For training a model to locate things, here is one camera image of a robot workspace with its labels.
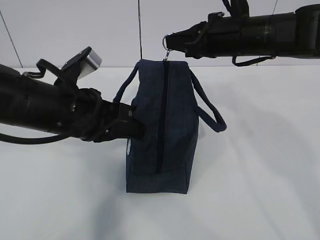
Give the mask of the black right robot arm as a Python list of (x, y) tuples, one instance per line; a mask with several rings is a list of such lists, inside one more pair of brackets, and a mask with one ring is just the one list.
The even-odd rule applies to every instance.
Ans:
[(187, 58), (251, 57), (319, 59), (320, 6), (294, 12), (250, 16), (245, 0), (225, 1), (230, 16), (208, 14), (186, 30), (165, 37), (166, 47)]

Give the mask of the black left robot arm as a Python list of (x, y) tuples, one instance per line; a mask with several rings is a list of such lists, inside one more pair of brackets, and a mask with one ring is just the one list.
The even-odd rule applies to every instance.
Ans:
[(133, 113), (134, 107), (106, 101), (94, 88), (52, 85), (0, 67), (0, 122), (52, 134), (43, 138), (1, 134), (3, 142), (38, 145), (67, 138), (94, 143), (141, 139), (145, 126)]

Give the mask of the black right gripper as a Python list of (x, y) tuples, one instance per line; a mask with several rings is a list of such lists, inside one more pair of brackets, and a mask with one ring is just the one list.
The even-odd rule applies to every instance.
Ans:
[(223, 17), (221, 12), (214, 12), (206, 21), (167, 35), (166, 47), (184, 53), (186, 58), (242, 57), (243, 30), (243, 17)]

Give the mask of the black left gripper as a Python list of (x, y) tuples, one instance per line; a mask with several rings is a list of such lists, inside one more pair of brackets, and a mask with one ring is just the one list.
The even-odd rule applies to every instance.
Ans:
[(134, 108), (124, 103), (103, 100), (101, 93), (93, 88), (87, 91), (94, 100), (89, 119), (83, 124), (80, 139), (85, 142), (108, 142), (115, 139), (140, 139), (145, 126), (133, 117)]

